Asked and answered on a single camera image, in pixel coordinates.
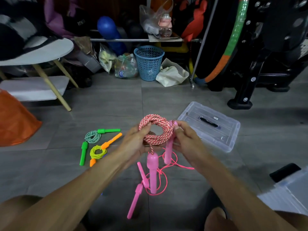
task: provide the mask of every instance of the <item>blue plastic basket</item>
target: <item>blue plastic basket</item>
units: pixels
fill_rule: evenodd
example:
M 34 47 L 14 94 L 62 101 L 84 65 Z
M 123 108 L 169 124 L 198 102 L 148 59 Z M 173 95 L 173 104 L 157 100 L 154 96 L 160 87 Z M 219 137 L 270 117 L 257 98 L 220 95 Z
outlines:
M 161 60 L 165 52 L 155 46 L 141 46 L 134 50 L 140 77 L 145 81 L 154 81 L 160 71 Z

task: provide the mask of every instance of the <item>red and white striped rope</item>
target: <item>red and white striped rope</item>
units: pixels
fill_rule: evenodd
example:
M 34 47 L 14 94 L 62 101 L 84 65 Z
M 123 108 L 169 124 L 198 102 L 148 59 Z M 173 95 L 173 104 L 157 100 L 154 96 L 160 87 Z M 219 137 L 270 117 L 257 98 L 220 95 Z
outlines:
M 146 126 L 149 122 L 152 124 L 155 124 L 157 126 L 160 126 L 163 128 L 163 134 L 156 136 L 156 135 L 147 135 L 145 136 L 144 140 L 150 145 L 151 148 L 151 154 L 154 154 L 152 146 L 158 146 L 160 144 L 163 144 L 170 139 L 172 136 L 173 128 L 174 128 L 174 121 L 172 121 L 172 125 L 170 125 L 169 121 L 157 114 L 149 114 L 146 115 L 139 124 L 139 130 L 141 130 L 142 127 Z

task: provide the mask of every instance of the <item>green plastic handle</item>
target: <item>green plastic handle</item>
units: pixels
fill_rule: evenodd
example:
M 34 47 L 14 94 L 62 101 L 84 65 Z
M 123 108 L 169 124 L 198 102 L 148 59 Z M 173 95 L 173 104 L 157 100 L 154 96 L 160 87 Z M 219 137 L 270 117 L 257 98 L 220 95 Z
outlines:
M 80 158 L 80 163 L 79 163 L 80 166 L 84 165 L 84 161 L 86 159 L 87 148 L 88 148 L 88 142 L 85 141 L 82 143 L 82 146 L 81 146 L 82 152 L 81 152 L 81 158 Z
M 108 130 L 98 129 L 97 130 L 98 134 L 105 134 L 105 133 L 112 133 L 112 132 L 121 132 L 121 129 L 108 129 Z

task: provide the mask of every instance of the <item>wooden table leg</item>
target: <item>wooden table leg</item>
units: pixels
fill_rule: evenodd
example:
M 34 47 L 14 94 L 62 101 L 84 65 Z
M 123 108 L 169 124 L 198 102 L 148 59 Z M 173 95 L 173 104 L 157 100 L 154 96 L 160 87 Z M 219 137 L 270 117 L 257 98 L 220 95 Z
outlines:
M 74 84 L 76 88 L 78 88 L 78 85 L 76 84 L 75 80 L 72 78 L 72 76 L 67 72 L 67 70 L 64 68 L 64 66 L 59 62 L 57 59 L 53 60 L 53 62 L 59 67 L 59 69 L 67 76 L 70 81 Z
M 5 76 L 5 74 L 2 72 L 2 70 L 0 69 L 0 78 L 2 80 L 7 80 L 7 77 Z
M 63 97 L 59 93 L 58 89 L 56 89 L 56 87 L 49 80 L 47 74 L 44 72 L 41 66 L 39 64 L 33 64 L 32 66 L 37 71 L 37 73 L 44 79 L 44 82 L 47 83 L 47 85 L 51 88 L 53 93 L 56 95 L 59 101 L 63 104 L 63 106 L 67 109 L 67 111 L 71 111 L 72 110 L 71 107 L 66 103 L 66 101 L 63 99 Z

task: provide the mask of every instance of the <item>jump rope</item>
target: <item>jump rope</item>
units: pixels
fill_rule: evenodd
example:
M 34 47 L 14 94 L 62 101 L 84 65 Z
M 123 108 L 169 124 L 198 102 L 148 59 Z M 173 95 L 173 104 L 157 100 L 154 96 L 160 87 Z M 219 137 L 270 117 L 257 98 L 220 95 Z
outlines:
M 177 155 L 175 152 L 172 151 L 172 145 L 173 145 L 173 139 L 175 138 L 175 133 L 173 131 L 174 125 L 177 125 L 176 121 L 168 121 L 167 119 L 157 115 L 157 114 L 149 114 L 145 116 L 140 124 L 139 124 L 139 130 L 146 126 L 149 122 L 152 124 L 155 124 L 157 126 L 160 126 L 163 129 L 163 134 L 156 136 L 156 135 L 147 135 L 145 136 L 144 140 L 150 145 L 151 152 L 148 152 L 148 157 L 147 157 L 147 167 L 149 168 L 149 173 L 147 175 L 144 174 L 143 168 L 141 166 L 141 163 L 138 162 L 138 168 L 141 173 L 142 181 L 140 184 L 137 185 L 136 188 L 136 193 L 132 202 L 132 205 L 129 209 L 127 218 L 130 219 L 133 215 L 133 211 L 135 209 L 135 206 L 137 204 L 137 200 L 139 195 L 142 192 L 142 189 L 145 188 L 145 191 L 151 195 L 151 196 L 156 196 L 162 194 L 168 185 L 168 179 L 166 174 L 163 172 L 165 168 L 172 167 L 174 165 L 181 167 L 181 168 L 186 168 L 186 169 L 194 169 L 192 167 L 185 167 L 177 163 Z M 166 143 L 166 148 L 163 148 L 165 152 L 158 156 L 156 152 L 154 152 L 152 146 L 158 146 L 163 143 Z M 175 155 L 176 160 L 172 159 L 172 154 Z M 164 159 L 164 163 L 166 164 L 164 167 L 161 169 L 158 167 L 159 165 L 159 158 L 162 157 Z M 158 173 L 158 178 L 159 178 L 159 186 L 157 186 L 157 177 L 156 174 Z M 157 190 L 160 189 L 161 187 L 161 175 L 164 175 L 166 178 L 166 185 L 164 189 L 161 192 L 157 193 Z

